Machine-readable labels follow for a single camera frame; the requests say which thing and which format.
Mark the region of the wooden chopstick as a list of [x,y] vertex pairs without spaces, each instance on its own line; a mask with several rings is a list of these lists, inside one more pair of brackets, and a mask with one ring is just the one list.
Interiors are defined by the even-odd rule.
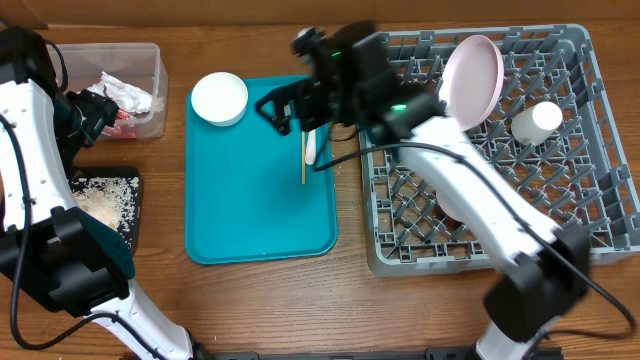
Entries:
[[301,131],[301,184],[306,184],[306,133]]

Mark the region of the white plastic fork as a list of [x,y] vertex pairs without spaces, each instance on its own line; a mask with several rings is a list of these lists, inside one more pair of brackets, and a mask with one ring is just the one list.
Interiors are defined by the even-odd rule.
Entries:
[[305,147],[305,163],[313,165],[316,161],[316,130],[313,129],[307,134],[307,142]]

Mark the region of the red snack wrapper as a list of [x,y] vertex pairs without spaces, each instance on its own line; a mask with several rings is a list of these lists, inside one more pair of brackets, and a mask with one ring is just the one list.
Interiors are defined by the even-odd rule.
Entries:
[[101,134],[114,139],[133,139],[136,137],[135,120],[132,114],[119,110],[114,125],[104,127]]

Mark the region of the white tissue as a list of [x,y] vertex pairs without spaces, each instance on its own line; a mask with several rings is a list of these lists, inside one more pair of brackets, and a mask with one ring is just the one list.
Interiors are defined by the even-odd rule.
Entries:
[[163,98],[154,98],[149,92],[122,82],[106,72],[101,74],[98,83],[91,85],[87,90],[113,100],[121,110],[131,114],[160,111],[165,106]]

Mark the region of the white bowl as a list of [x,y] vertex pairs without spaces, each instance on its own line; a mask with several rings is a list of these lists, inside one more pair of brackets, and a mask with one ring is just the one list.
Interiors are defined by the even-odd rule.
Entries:
[[240,77],[229,72],[214,72],[196,83],[191,92],[191,106],[205,121],[226,127],[244,116],[248,98],[248,88]]

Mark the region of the food scraps pile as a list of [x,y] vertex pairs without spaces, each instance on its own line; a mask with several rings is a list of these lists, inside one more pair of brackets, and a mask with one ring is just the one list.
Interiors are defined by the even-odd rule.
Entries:
[[86,213],[129,237],[133,230],[140,189],[134,177],[80,177],[71,183],[79,207]]

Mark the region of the pink plate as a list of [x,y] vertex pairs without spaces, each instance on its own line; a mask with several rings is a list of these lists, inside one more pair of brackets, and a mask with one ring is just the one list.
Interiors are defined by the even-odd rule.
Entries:
[[444,67],[439,98],[446,114],[463,131],[485,121],[494,110],[503,85],[504,62],[486,36],[472,35],[452,52]]

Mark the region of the pink bowl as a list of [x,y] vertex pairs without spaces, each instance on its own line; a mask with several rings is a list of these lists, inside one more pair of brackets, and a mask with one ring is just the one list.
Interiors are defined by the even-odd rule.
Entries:
[[465,218],[460,212],[462,205],[456,199],[447,196],[444,192],[437,192],[436,200],[439,207],[449,218],[456,222],[465,222]]

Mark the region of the white upside-down cup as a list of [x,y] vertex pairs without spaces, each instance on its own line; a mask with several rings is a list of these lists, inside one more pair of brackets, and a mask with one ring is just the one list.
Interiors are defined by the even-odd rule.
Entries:
[[512,136],[523,145],[540,145],[546,141],[563,121],[558,105],[540,102],[517,114],[511,124]]

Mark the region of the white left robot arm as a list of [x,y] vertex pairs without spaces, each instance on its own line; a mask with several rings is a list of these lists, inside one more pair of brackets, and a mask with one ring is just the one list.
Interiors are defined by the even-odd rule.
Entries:
[[[191,333],[168,319],[135,280],[121,235],[81,209],[69,185],[80,149],[93,146],[119,107],[56,80],[54,44],[22,27],[1,33],[1,272],[12,282],[9,328],[27,350],[55,346],[89,323],[141,359],[199,359]],[[19,296],[77,322],[44,343],[18,324]]]

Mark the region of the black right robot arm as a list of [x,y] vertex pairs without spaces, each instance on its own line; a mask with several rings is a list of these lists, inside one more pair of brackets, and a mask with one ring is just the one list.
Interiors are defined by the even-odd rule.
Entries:
[[367,131],[373,151],[390,150],[432,186],[500,273],[483,304],[490,323],[473,359],[523,359],[587,291],[590,245],[579,225],[562,227],[522,198],[479,153],[467,131],[485,120],[501,92],[504,65],[493,43],[474,35],[449,57],[435,92],[399,78],[372,22],[333,35],[309,27],[292,49],[309,78],[270,91],[269,123],[292,119]]

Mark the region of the black waste tray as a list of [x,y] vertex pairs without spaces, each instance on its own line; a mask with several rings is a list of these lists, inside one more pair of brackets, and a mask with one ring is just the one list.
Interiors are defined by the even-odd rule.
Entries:
[[115,230],[131,254],[138,248],[144,184],[132,166],[76,168],[69,181],[79,207]]

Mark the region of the grey dishwasher rack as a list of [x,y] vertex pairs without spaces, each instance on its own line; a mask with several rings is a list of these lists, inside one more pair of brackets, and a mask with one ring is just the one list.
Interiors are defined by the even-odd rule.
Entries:
[[[486,27],[504,65],[500,98],[470,133],[484,157],[532,205],[587,231],[592,261],[608,265],[639,250],[639,198],[588,31],[577,24]],[[556,103],[560,127],[521,145],[512,118]],[[361,160],[367,260],[378,276],[450,274],[490,266],[472,233],[439,207],[435,190],[390,154]]]

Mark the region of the clear plastic bin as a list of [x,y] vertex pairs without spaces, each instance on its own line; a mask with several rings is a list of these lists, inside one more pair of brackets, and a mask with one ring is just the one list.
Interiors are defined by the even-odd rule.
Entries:
[[168,74],[154,43],[84,43],[60,44],[57,49],[47,47],[57,74],[67,70],[68,89],[80,92],[100,81],[101,74],[114,76],[122,82],[163,98],[163,110],[132,114],[136,120],[136,137],[160,138],[164,135]]

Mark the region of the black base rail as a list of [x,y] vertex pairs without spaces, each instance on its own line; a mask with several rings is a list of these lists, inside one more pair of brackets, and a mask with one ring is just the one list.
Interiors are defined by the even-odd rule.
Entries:
[[472,359],[470,347],[438,347],[421,352],[356,352],[258,354],[256,352],[221,353],[210,356],[214,360],[466,360]]

